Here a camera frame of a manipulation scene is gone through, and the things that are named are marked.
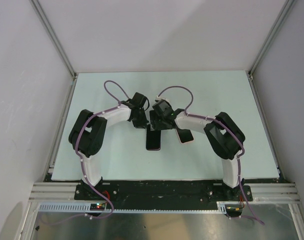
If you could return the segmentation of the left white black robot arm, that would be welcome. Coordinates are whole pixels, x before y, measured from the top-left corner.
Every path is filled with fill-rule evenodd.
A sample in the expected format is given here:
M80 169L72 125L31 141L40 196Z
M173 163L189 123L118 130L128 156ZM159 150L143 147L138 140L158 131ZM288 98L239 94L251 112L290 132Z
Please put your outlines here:
M121 122L131 122L136 129L146 129L148 120L145 106L150 106L146 96L136 92L132 98L118 102L117 106L100 111L82 110L69 134L68 141L80 158L82 180L88 185L85 193L91 199L99 199L103 187L98 184L102 175L93 161L102 148L107 128Z

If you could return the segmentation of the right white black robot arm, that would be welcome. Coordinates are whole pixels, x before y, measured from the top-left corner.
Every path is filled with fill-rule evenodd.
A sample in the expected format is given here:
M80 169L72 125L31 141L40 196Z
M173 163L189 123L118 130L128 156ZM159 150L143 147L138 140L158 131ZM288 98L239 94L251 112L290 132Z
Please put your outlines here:
M245 154L245 135L226 112L215 117L188 113L185 109L173 110L164 99L156 101L149 111L150 124L146 134L146 148L161 148L161 132L175 130L182 144L194 140L192 132L205 134L212 150L220 157L223 168L223 194L230 201L243 191L241 156Z

